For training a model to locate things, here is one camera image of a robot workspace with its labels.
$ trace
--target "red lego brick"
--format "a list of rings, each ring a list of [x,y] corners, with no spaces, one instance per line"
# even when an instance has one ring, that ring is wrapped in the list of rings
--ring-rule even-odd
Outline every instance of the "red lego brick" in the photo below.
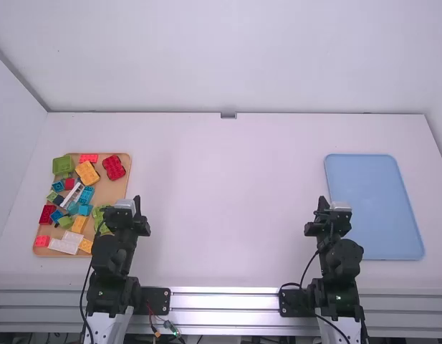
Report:
[[[115,154],[113,156],[110,156],[110,157],[106,158],[105,160],[103,160],[102,164],[103,164],[103,167],[105,168],[105,170],[107,170],[113,166],[117,166],[117,165],[121,166],[122,165],[120,158]]]
[[[57,210],[54,205],[46,205],[42,208],[41,218],[39,219],[39,224],[52,224],[53,221],[50,218],[50,214]]]
[[[50,243],[50,236],[48,235],[39,235],[34,240],[35,247],[48,247]]]
[[[72,190],[75,187],[75,179],[74,178],[66,178],[64,180],[64,189]]]
[[[111,181],[115,181],[121,177],[123,177],[126,174],[125,169],[123,168],[123,166],[121,166],[120,168],[111,168],[109,170],[107,170],[107,177],[111,180]]]
[[[79,157],[79,163],[83,163],[84,161],[90,161],[91,163],[98,162],[98,154],[81,154]]]
[[[111,181],[115,181],[126,174],[125,168],[117,155],[106,158],[103,160],[102,165],[107,172],[107,177]]]

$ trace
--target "black mounting bracket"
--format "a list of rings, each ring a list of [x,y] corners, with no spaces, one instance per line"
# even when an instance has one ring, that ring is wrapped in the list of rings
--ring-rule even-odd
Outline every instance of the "black mounting bracket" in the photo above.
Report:
[[[171,290],[169,288],[141,287],[140,307],[135,309],[133,314],[148,315],[150,308],[155,315],[168,315],[170,298]]]
[[[279,314],[282,317],[314,317],[308,312],[310,308],[305,289],[282,289],[278,301]]]

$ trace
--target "blue lego brick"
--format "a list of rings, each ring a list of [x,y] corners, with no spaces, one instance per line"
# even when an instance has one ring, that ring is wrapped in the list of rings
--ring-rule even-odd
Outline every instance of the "blue lego brick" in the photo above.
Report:
[[[95,193],[95,189],[92,186],[85,186],[84,190],[80,194],[79,204],[88,204],[92,200],[93,194]]]
[[[52,184],[52,188],[55,190],[55,192],[60,192],[64,190],[64,184],[63,181],[56,181]]]
[[[56,224],[58,224],[58,219],[63,217],[63,213],[60,210],[56,210],[53,213],[50,214],[50,218],[53,220],[53,222],[55,222]]]
[[[68,206],[68,213],[70,215],[75,215],[79,211],[79,204],[76,202],[71,202]]]
[[[79,206],[79,214],[83,215],[83,216],[89,216],[92,209],[93,209],[93,205],[83,204],[83,205]]]

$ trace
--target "toy brick pile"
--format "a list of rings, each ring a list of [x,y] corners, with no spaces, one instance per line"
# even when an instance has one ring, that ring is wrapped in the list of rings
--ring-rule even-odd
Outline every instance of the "toy brick pile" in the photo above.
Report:
[[[56,176],[61,176],[62,179],[52,184],[52,190],[47,196],[47,200],[52,204],[47,204],[42,209],[39,224],[60,226],[66,231],[62,239],[51,238],[49,235],[38,236],[34,241],[35,247],[47,247],[68,254],[77,254],[80,249],[90,254],[93,243],[82,234],[90,214],[95,221],[95,232],[100,231],[101,235],[110,234],[109,229],[102,223],[103,211],[101,210],[109,204],[96,207],[90,204],[95,194],[95,187],[92,185],[100,180],[100,175],[93,166],[96,162],[98,162],[98,154],[81,154],[76,167],[70,155],[53,160],[52,172]],[[117,155],[104,159],[102,167],[111,181],[116,181],[126,174]],[[73,177],[74,171],[79,176],[78,178]],[[59,194],[61,191],[69,191],[69,193],[63,197]]]

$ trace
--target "lego brick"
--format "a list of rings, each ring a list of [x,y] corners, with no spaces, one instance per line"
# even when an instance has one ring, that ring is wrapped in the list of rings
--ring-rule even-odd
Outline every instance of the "lego brick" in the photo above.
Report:
[[[85,225],[87,224],[88,217],[79,215],[76,217],[75,222],[71,227],[71,231],[74,233],[81,234],[84,231]]]
[[[69,215],[75,215],[79,211],[79,204],[77,202],[72,201],[68,206]]]
[[[90,161],[91,163],[98,162],[98,154],[81,154],[79,157],[79,163]]]
[[[42,208],[41,217],[39,218],[39,224],[52,224],[52,219],[50,218],[50,214],[53,213],[57,209],[56,206],[46,205]]]
[[[107,170],[111,166],[122,165],[122,162],[120,161],[120,158],[114,154],[104,159],[102,165],[105,170]]]
[[[63,201],[64,201],[64,197],[61,195],[57,195],[57,197],[55,197],[55,199],[52,201],[52,203],[60,206],[63,203]]]
[[[92,200],[93,194],[95,193],[95,189],[92,186],[85,186],[82,191],[78,202],[80,204],[88,204]]]
[[[92,245],[93,245],[93,242],[84,238],[84,239],[82,239],[82,241],[79,244],[79,249],[91,254],[92,253]]]
[[[58,210],[58,209],[50,214],[50,218],[56,224],[58,224],[58,219],[60,219],[63,216],[64,216],[64,214],[60,210]]]
[[[111,181],[116,181],[119,178],[122,178],[125,174],[127,174],[127,172],[125,172],[125,168],[121,166],[119,168],[111,168],[107,170],[106,174]]]
[[[49,195],[46,197],[46,200],[53,202],[55,197],[57,197],[57,193],[55,191],[50,191]]]
[[[71,159],[70,155],[60,156],[52,160],[52,173],[54,175],[62,175],[65,173],[73,172],[75,169],[75,163]]]
[[[100,180],[100,175],[95,171],[90,161],[85,161],[76,167],[76,172],[84,185],[90,186]]]
[[[35,247],[48,247],[50,243],[50,236],[48,235],[38,235],[36,240],[34,240]]]
[[[68,229],[72,226],[73,220],[72,220],[71,216],[63,216],[62,218],[58,219],[58,223],[63,228]]]
[[[116,181],[127,174],[120,158],[115,154],[103,160],[102,166],[105,168],[107,177],[111,181]]]
[[[83,204],[83,205],[79,206],[78,213],[83,216],[89,216],[92,209],[93,209],[93,205]]]
[[[95,208],[93,208],[92,210],[92,217],[95,220],[95,222],[93,223],[93,228],[95,230],[95,232],[98,231],[98,226],[100,225],[100,223],[103,221],[103,214],[104,211],[101,211],[100,209],[105,208],[106,206],[110,206],[109,204],[103,204],[101,206],[96,206]],[[102,224],[101,228],[100,228],[100,233],[101,235],[103,234],[110,234],[111,231],[109,230],[109,228],[106,226],[106,224]]]
[[[54,251],[59,251],[63,253],[68,254],[76,254],[77,249],[79,248],[78,244],[75,244],[74,242],[65,242],[63,240],[58,239],[50,239],[50,243],[48,246],[50,249],[53,249]]]
[[[82,184],[81,183],[76,183],[76,185],[72,188],[72,190],[67,194],[66,198],[64,199],[64,202],[61,203],[61,207],[62,208],[67,208],[67,206],[69,205],[68,203],[71,201],[76,201],[76,197],[78,195],[78,193],[80,193],[82,190]]]
[[[55,192],[60,192],[64,190],[64,184],[63,181],[56,181],[52,184],[52,188],[55,190]]]
[[[84,236],[82,234],[73,233],[72,231],[65,231],[63,234],[62,241],[72,242],[73,244],[76,244],[77,246],[79,246],[82,239],[84,239]]]
[[[74,178],[66,178],[64,181],[64,189],[72,190],[75,187],[75,179]]]

